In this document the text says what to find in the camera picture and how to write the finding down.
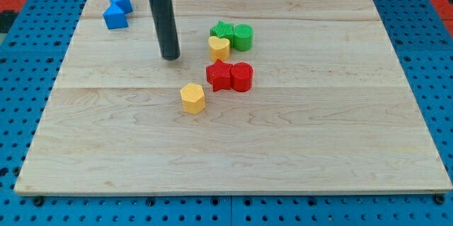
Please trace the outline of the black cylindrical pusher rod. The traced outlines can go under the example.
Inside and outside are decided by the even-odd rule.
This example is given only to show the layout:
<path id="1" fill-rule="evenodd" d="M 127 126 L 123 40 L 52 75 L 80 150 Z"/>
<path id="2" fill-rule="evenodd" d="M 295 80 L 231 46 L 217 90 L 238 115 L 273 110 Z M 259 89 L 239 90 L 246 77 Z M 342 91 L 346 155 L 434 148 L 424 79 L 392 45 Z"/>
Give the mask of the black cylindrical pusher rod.
<path id="1" fill-rule="evenodd" d="M 149 0 L 161 56 L 165 60 L 180 57 L 180 46 L 172 0 Z"/>

